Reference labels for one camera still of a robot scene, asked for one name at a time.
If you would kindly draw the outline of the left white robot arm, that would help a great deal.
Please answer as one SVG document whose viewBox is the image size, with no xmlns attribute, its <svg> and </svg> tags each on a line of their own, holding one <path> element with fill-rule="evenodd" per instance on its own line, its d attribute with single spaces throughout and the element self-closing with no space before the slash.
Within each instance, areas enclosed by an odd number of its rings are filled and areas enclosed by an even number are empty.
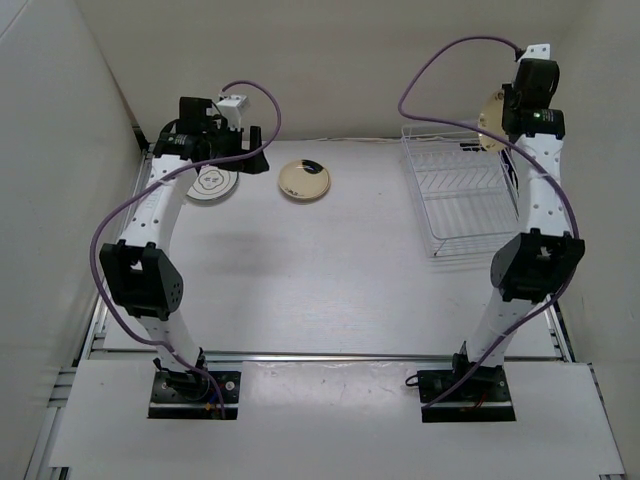
<svg viewBox="0 0 640 480">
<path fill-rule="evenodd" d="M 175 388 L 188 400 L 206 395 L 210 377 L 179 312 L 184 282 L 169 258 L 169 245 L 199 162 L 220 160 L 222 169 L 247 174 L 268 171 L 259 150 L 260 128 L 243 134 L 248 106 L 244 95 L 181 98 L 178 118 L 161 130 L 153 149 L 148 180 L 153 192 L 138 203 L 118 241 L 99 252 L 114 303 L 145 329 L 158 353 L 156 367 L 175 379 Z"/>
</svg>

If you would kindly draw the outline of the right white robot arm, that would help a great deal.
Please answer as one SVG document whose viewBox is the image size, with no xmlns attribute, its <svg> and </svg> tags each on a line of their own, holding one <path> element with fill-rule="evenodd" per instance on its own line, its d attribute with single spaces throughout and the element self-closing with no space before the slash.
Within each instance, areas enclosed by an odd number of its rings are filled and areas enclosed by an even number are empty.
<svg viewBox="0 0 640 480">
<path fill-rule="evenodd" d="M 474 333 L 453 358 L 449 387 L 460 399 L 480 393 L 504 363 L 515 331 L 543 310 L 570 281 L 585 243 L 561 188 L 564 114 L 551 108 L 558 64 L 523 57 L 504 87 L 501 125 L 519 168 L 518 231 L 494 255 L 493 292 Z"/>
</svg>

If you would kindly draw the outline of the cream plate with red seal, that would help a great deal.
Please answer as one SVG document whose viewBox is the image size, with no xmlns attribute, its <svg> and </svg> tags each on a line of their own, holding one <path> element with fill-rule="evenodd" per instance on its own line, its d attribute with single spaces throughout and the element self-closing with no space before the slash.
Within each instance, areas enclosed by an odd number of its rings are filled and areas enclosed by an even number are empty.
<svg viewBox="0 0 640 480">
<path fill-rule="evenodd" d="M 477 127 L 487 132 L 506 139 L 506 134 L 502 128 L 502 114 L 504 104 L 504 91 L 495 91 L 485 102 L 480 111 Z M 497 153 L 505 149 L 505 145 L 492 137 L 479 133 L 478 139 L 482 148 L 487 152 Z"/>
</svg>

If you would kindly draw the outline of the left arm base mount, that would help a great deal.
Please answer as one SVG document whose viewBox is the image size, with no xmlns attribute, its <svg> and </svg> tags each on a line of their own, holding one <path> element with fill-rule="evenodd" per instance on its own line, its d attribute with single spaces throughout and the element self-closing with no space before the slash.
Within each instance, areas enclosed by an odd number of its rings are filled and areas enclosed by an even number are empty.
<svg viewBox="0 0 640 480">
<path fill-rule="evenodd" d="M 240 371 L 209 371 L 215 380 L 156 371 L 147 417 L 170 420 L 234 421 L 238 417 Z"/>
</svg>

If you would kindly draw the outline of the white green-rimmed plate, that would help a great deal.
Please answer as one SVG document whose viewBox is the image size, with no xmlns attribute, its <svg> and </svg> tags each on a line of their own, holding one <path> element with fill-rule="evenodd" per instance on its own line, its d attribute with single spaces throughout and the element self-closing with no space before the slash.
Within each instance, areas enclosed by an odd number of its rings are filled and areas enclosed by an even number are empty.
<svg viewBox="0 0 640 480">
<path fill-rule="evenodd" d="M 187 193 L 190 201 L 216 203 L 231 196 L 239 185 L 239 174 L 214 166 L 202 167 Z"/>
</svg>

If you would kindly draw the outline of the cream plate with dark mark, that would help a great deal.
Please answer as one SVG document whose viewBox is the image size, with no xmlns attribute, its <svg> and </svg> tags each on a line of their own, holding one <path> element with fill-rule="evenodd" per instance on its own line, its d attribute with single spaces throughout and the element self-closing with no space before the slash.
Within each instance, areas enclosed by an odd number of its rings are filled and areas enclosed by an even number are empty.
<svg viewBox="0 0 640 480">
<path fill-rule="evenodd" d="M 289 200 L 310 203 L 320 200 L 329 192 L 331 174 L 326 166 L 314 160 L 295 160 L 281 168 L 277 185 Z"/>
</svg>

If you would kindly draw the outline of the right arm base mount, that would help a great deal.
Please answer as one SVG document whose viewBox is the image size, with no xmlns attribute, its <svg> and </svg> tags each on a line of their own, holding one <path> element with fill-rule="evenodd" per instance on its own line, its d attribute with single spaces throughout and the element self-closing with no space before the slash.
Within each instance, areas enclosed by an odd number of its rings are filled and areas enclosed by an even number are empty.
<svg viewBox="0 0 640 480">
<path fill-rule="evenodd" d="M 429 408 L 427 404 L 456 383 L 454 373 L 449 370 L 419 370 L 409 376 L 405 386 L 418 389 L 422 422 L 515 422 L 516 414 L 504 370 L 494 370 L 492 379 L 483 378 L 479 372 Z"/>
</svg>

